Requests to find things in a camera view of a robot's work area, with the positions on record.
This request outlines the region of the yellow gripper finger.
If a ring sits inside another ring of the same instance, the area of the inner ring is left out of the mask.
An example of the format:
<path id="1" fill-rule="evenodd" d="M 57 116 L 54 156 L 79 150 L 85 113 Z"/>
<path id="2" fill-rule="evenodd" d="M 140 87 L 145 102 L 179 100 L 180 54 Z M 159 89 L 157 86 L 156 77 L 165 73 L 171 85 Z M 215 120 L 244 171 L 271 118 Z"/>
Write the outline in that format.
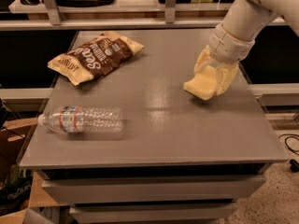
<path id="1" fill-rule="evenodd" d="M 220 65 L 216 68 L 216 90 L 217 96 L 225 93 L 231 86 L 238 72 L 238 64 Z"/>
<path id="2" fill-rule="evenodd" d="M 195 66 L 193 68 L 193 73 L 195 75 L 204 74 L 208 67 L 214 62 L 214 57 L 212 56 L 209 45 L 201 51 L 197 58 Z"/>

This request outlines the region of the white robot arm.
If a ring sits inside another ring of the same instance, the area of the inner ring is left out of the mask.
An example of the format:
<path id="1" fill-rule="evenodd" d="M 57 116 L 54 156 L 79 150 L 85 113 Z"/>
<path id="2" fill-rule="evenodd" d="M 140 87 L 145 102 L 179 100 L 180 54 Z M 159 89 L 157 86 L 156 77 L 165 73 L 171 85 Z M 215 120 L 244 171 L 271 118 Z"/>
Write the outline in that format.
<path id="1" fill-rule="evenodd" d="M 234 0 L 201 52 L 186 91 L 208 100 L 227 91 L 262 29 L 281 17 L 299 35 L 299 0 Z"/>

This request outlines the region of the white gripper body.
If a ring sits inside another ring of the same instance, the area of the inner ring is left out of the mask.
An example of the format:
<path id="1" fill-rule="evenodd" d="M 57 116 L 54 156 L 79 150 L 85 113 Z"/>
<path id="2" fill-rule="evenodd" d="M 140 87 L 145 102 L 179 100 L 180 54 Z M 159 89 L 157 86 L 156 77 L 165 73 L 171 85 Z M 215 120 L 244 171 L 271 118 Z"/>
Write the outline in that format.
<path id="1" fill-rule="evenodd" d="M 211 56 L 220 63 L 229 64 L 244 60 L 254 43 L 254 40 L 242 41 L 233 37 L 222 28 L 221 24 L 216 26 L 208 40 Z"/>

